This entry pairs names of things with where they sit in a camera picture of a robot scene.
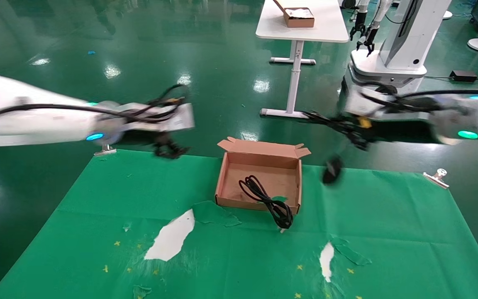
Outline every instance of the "epoxy floor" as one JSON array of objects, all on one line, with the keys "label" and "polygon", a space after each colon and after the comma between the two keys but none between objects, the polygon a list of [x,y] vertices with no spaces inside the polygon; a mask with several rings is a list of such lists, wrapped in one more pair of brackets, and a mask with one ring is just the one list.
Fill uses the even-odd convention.
[{"label": "epoxy floor", "polygon": [[[220,157],[216,144],[234,136],[304,143],[313,153],[304,163],[322,164],[339,148],[341,135],[259,117],[260,108],[285,108],[291,70],[268,63],[271,56],[288,55],[290,42],[255,36],[262,5],[263,0],[0,0],[0,75],[93,102],[143,102],[185,83],[197,126],[175,138],[192,147],[190,154]],[[450,11],[470,12],[462,0],[453,0]],[[350,14],[343,16],[348,20]],[[478,52],[466,45],[477,36],[469,20],[442,23],[425,63],[427,75],[448,76],[453,69],[478,74]],[[388,28],[383,21],[377,42]],[[355,42],[306,42],[304,57],[317,65],[302,67],[297,110],[334,110],[354,47]],[[425,79],[420,90],[458,88],[478,83]],[[0,147],[0,280],[97,150],[90,142]],[[379,143],[368,152],[349,148],[343,156],[352,168],[445,168],[478,241],[478,141],[454,147]]]}]

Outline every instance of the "open cardboard box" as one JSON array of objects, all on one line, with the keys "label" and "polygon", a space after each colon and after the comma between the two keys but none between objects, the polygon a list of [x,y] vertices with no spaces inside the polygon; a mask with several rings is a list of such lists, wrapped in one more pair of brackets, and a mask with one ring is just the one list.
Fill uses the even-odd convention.
[{"label": "open cardboard box", "polygon": [[[274,0],[276,5],[283,12],[283,18],[285,19],[285,24],[290,28],[311,28],[315,26],[315,16],[311,13],[311,10],[308,7],[294,7],[293,2],[288,2],[286,0]],[[308,10],[311,13],[311,18],[302,19],[291,17],[286,10],[297,10],[303,9]]]},{"label": "open cardboard box", "polygon": [[246,195],[239,181],[254,175],[269,197],[283,196],[294,215],[302,205],[302,161],[311,154],[303,144],[287,145],[237,140],[228,137],[218,146],[225,149],[215,201],[219,206],[266,211],[267,207]]}]

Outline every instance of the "green tablecloth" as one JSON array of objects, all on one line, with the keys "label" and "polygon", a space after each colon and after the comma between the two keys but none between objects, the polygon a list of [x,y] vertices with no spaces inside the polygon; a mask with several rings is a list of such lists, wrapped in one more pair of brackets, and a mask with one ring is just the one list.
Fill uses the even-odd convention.
[{"label": "green tablecloth", "polygon": [[[476,241],[449,191],[420,174],[348,169],[326,187],[322,168],[304,165],[291,229],[225,208],[240,225],[196,223],[171,260],[144,260],[161,227],[214,198],[220,162],[93,158],[0,282],[0,299],[478,299]],[[327,283],[319,255],[341,239],[372,263],[336,252]]]}]

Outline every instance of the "coiled black cable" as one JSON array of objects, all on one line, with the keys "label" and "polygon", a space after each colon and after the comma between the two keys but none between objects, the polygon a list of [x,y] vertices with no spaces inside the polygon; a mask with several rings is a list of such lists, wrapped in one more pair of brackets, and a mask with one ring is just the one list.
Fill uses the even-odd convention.
[{"label": "coiled black cable", "polygon": [[[250,192],[254,195],[250,195],[244,188],[245,185]],[[272,214],[276,224],[284,229],[289,228],[293,223],[293,213],[289,206],[282,201],[273,201],[268,195],[258,178],[255,176],[248,176],[244,178],[244,181],[239,181],[239,187],[246,193],[251,199],[257,202],[262,202],[267,206],[267,209]]]}]

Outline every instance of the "torn paper patch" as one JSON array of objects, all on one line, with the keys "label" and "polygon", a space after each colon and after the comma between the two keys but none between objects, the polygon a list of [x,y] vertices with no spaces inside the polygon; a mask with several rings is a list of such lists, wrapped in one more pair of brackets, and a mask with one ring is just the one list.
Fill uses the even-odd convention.
[{"label": "torn paper patch", "polygon": [[154,244],[146,252],[145,259],[166,262],[172,259],[182,250],[184,240],[194,226],[195,216],[191,209],[160,229],[160,233],[154,239]]},{"label": "torn paper patch", "polygon": [[320,267],[322,267],[322,275],[326,278],[327,282],[331,282],[332,270],[330,269],[330,263],[335,255],[335,249],[331,242],[328,242],[322,252],[320,253]]}]

